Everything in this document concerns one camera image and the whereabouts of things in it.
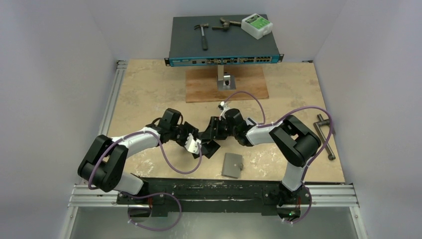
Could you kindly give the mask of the black credit card stack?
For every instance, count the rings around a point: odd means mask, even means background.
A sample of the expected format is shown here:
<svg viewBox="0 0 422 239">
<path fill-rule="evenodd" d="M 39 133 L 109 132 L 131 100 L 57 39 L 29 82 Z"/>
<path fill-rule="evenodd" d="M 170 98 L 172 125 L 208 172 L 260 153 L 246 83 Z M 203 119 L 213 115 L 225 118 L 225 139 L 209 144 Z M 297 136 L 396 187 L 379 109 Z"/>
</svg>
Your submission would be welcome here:
<svg viewBox="0 0 422 239">
<path fill-rule="evenodd" d="M 201 143 L 201 153 L 202 156 L 210 159 L 220 148 L 220 145 L 214 141 L 203 141 Z"/>
</svg>

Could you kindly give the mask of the grey card holder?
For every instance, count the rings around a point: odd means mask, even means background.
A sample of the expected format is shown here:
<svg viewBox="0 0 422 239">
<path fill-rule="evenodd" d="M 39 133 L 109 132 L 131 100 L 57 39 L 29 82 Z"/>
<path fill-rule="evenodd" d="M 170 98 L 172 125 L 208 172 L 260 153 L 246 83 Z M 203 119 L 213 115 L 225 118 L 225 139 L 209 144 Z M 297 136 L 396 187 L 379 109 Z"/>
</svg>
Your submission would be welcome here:
<svg viewBox="0 0 422 239">
<path fill-rule="evenodd" d="M 235 153 L 226 153 L 222 166 L 221 175 L 233 179 L 238 179 L 243 170 L 243 156 Z"/>
</svg>

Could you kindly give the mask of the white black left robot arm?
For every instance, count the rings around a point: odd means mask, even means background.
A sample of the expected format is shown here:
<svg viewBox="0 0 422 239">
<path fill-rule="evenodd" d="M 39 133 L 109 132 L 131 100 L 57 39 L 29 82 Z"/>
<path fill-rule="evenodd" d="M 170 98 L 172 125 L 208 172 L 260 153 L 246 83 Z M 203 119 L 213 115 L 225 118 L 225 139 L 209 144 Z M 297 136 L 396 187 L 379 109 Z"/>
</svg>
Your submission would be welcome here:
<svg viewBox="0 0 422 239">
<path fill-rule="evenodd" d="M 129 194 L 130 199 L 141 204 L 148 199 L 148 190 L 139 177 L 124 172 L 126 160 L 146 149 L 174 141 L 194 156 L 202 157 L 198 129 L 188 122 L 181 123 L 182 114 L 168 108 L 162 117 L 141 130 L 119 136 L 97 136 L 89 147 L 77 174 L 87 180 L 89 189 L 112 190 Z"/>
</svg>

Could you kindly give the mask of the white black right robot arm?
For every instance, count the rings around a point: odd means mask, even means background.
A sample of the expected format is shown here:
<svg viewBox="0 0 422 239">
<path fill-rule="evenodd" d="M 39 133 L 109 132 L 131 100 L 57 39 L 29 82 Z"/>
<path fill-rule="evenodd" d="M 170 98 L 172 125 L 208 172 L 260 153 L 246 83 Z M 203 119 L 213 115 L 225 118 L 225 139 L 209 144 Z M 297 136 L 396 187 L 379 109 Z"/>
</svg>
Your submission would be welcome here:
<svg viewBox="0 0 422 239">
<path fill-rule="evenodd" d="M 199 133 L 203 142 L 225 140 L 230 136 L 247 147 L 276 144 L 288 162 L 279 190 L 280 198 L 287 203 L 299 196 L 305 167 L 321 146 L 319 137 L 294 115 L 279 123 L 259 127 L 250 118 L 244 119 L 238 109 L 229 109 L 222 117 L 211 117 L 208 127 Z"/>
</svg>

